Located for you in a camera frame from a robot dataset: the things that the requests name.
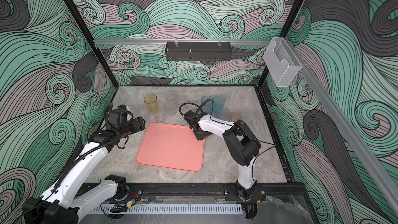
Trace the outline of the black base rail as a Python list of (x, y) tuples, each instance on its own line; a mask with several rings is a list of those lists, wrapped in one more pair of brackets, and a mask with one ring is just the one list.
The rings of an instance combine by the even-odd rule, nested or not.
[[(245, 189), (238, 183), (126, 183), (127, 188), (136, 196), (237, 196)], [(255, 183), (248, 192), (255, 196), (271, 194), (303, 194), (303, 183)]]

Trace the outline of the clear acrylic wall holder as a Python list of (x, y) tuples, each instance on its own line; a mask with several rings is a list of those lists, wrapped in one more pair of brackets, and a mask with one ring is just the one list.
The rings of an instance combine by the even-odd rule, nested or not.
[(270, 41), (263, 60), (276, 87), (288, 87), (302, 68), (293, 43), (283, 37), (274, 37)]

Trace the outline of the yellow plastic cup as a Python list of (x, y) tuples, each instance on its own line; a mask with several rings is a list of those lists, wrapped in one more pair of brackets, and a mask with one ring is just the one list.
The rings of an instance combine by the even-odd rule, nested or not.
[(158, 97), (154, 93), (149, 93), (144, 96), (144, 103), (152, 114), (159, 112)]

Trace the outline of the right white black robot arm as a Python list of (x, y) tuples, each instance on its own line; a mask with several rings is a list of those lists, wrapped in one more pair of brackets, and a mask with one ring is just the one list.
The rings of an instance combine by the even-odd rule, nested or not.
[(224, 121), (205, 112), (188, 111), (183, 118), (197, 140), (204, 140), (212, 134), (223, 138), (231, 157), (238, 164), (239, 193), (242, 198), (250, 198), (257, 184), (253, 169), (261, 144), (249, 126), (242, 120)]

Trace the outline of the small clear faceted glass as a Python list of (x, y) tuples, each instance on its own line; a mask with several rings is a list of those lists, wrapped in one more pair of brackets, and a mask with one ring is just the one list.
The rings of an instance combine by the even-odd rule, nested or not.
[(178, 98), (177, 98), (177, 105), (178, 105), (178, 107), (180, 106), (180, 105), (182, 105), (183, 103), (186, 103), (187, 102), (187, 98), (185, 97), (185, 96), (179, 96)]

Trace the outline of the green plastic cup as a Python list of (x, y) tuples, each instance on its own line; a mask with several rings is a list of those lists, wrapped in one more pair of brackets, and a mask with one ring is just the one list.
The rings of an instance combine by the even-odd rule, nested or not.
[(216, 96), (214, 97), (213, 100), (213, 116), (217, 116), (219, 115), (220, 111), (224, 108), (224, 104), (225, 104), (225, 99), (221, 96)]

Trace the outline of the pink short cup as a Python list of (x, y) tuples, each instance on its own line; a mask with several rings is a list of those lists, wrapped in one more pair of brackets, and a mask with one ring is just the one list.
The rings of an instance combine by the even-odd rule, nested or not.
[(232, 122), (237, 122), (237, 121), (242, 120), (242, 119), (243, 119), (243, 118), (242, 118), (241, 114), (239, 114), (239, 113), (232, 113), (232, 114), (230, 115), (230, 120), (231, 120)]

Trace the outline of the aluminium rail back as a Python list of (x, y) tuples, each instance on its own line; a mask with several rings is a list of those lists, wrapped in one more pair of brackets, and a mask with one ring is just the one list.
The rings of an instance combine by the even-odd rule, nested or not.
[(93, 40), (95, 45), (166, 45), (167, 42), (212, 42), (212, 43), (230, 43), (232, 46), (266, 46), (270, 40), (255, 39), (109, 39), (100, 38)]

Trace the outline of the aluminium rail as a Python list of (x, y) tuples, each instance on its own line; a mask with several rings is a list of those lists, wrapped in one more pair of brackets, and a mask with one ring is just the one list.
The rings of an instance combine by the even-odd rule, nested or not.
[(93, 40), (95, 45), (166, 45), (167, 42), (212, 42), (212, 43), (230, 43), (232, 46), (266, 46), (270, 40), (255, 39), (109, 39), (100, 38)]
[(367, 146), (365, 140), (345, 116), (334, 99), (318, 82), (317, 77), (307, 64), (303, 64), (300, 71), (307, 80), (313, 92), (317, 95), (321, 104), (329, 113), (330, 118), (336, 124), (343, 138), (349, 143), (352, 150), (364, 165), (380, 192), (389, 203), (394, 212), (398, 213), (398, 186), (382, 166), (377, 157)]

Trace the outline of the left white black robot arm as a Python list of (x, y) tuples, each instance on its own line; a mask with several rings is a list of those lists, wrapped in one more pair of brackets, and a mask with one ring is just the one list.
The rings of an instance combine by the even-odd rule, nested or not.
[(107, 176), (99, 185), (81, 196), (77, 193), (93, 169), (121, 139), (145, 129), (146, 121), (137, 117), (118, 127), (107, 123), (105, 130), (96, 131), (81, 154), (59, 179), (39, 198), (29, 198), (22, 208), (27, 224), (77, 224), (94, 208), (114, 198), (124, 200), (128, 187), (121, 176)]

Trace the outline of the clear glass front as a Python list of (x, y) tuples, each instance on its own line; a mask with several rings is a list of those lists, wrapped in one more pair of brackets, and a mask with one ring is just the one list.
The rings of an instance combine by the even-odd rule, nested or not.
[(154, 118), (155, 118), (156, 122), (158, 122), (158, 123), (165, 123), (166, 114), (162, 111), (159, 111), (157, 113), (154, 113)]

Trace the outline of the pink tray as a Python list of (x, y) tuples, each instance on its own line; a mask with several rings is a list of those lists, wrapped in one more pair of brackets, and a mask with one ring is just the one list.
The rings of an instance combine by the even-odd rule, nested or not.
[(203, 167), (205, 140), (197, 140), (187, 126), (150, 123), (135, 161), (166, 169), (199, 172)]

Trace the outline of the black perforated wall shelf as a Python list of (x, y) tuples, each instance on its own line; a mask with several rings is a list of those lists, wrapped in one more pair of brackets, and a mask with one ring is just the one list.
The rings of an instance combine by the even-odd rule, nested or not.
[(232, 47), (221, 41), (169, 41), (165, 55), (169, 61), (228, 61)]

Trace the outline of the blue plastic cup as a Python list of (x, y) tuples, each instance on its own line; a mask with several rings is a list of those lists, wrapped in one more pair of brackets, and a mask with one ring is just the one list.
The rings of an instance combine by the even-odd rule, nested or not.
[(211, 96), (204, 96), (201, 98), (202, 111), (212, 115), (214, 111), (214, 99)]

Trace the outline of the aluminium rail right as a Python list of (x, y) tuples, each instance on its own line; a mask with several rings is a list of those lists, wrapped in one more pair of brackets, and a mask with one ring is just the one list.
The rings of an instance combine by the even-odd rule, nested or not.
[(336, 124), (343, 138), (349, 143), (352, 150), (364, 165), (380, 192), (389, 203), (394, 212), (398, 213), (398, 186), (382, 166), (377, 157), (367, 146), (365, 140), (345, 116), (334, 99), (318, 82), (317, 77), (307, 64), (303, 64), (300, 71), (307, 80), (313, 92), (317, 95), (321, 104), (329, 113), (330, 118)]

